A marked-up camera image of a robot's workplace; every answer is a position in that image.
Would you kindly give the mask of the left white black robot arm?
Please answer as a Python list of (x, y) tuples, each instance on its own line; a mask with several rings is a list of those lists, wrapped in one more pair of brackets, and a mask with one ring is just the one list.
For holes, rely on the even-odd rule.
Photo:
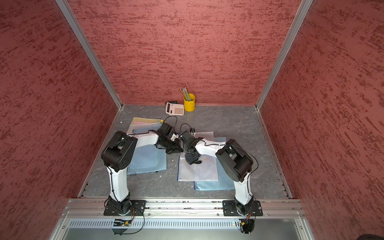
[(117, 131), (101, 154), (109, 173), (110, 195), (106, 203), (106, 216), (125, 216), (133, 212), (130, 192), (127, 185), (127, 169), (137, 148), (155, 146), (166, 150), (167, 154), (181, 153), (183, 148), (178, 139), (171, 140), (156, 131), (128, 135)]

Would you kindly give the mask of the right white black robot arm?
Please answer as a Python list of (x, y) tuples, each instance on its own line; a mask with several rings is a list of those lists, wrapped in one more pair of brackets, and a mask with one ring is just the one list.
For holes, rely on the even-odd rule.
[(196, 138), (185, 131), (181, 134), (186, 162), (190, 165), (201, 165), (202, 156), (219, 160), (224, 172), (234, 181), (234, 204), (239, 215), (251, 213), (255, 202), (250, 187), (250, 175), (254, 161), (251, 156), (233, 139), (227, 142), (214, 142), (204, 138)]

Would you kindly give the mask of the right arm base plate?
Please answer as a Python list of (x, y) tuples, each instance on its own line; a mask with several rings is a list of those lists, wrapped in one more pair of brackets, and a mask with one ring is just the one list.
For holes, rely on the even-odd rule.
[(263, 210), (260, 201), (251, 200), (248, 204), (242, 205), (236, 200), (223, 201), (223, 213), (226, 217), (262, 217)]

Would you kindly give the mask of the white mesh document bag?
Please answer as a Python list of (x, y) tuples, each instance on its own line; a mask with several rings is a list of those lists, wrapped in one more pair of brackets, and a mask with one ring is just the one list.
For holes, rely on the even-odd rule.
[(218, 168), (216, 157), (201, 155), (201, 164), (189, 165), (185, 159), (185, 153), (180, 154), (178, 181), (180, 182), (211, 182), (218, 181)]

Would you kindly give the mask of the yellow mesh document bag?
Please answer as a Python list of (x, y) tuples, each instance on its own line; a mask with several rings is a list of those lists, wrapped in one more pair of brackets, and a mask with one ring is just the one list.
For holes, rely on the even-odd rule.
[(131, 125), (146, 125), (146, 124), (155, 124), (155, 123), (160, 123), (162, 124), (164, 120), (162, 119), (147, 119), (147, 118), (138, 118), (134, 117)]

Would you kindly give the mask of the green mesh document bag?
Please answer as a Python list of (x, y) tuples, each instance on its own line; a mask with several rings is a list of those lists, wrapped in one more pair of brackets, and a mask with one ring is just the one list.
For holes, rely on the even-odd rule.
[(141, 124), (131, 124), (127, 130), (127, 134), (133, 134), (134, 131), (138, 129), (148, 129), (149, 127), (159, 126), (161, 125), (161, 122), (154, 122), (154, 123), (141, 123)]

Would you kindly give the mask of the light blue document bag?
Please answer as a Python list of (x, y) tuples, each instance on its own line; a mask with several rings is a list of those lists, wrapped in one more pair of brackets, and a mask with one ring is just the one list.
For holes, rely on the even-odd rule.
[[(161, 125), (138, 129), (134, 134), (147, 133), (149, 130), (158, 130)], [(131, 163), (128, 166), (128, 175), (152, 173), (167, 169), (167, 155), (165, 150), (160, 150), (154, 145), (137, 148)]]

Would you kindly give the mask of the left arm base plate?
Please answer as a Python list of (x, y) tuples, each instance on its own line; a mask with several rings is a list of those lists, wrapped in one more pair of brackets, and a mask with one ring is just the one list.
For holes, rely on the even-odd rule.
[(146, 203), (145, 200), (129, 200), (118, 203), (115, 200), (108, 199), (105, 203), (103, 215), (113, 217), (143, 216)]

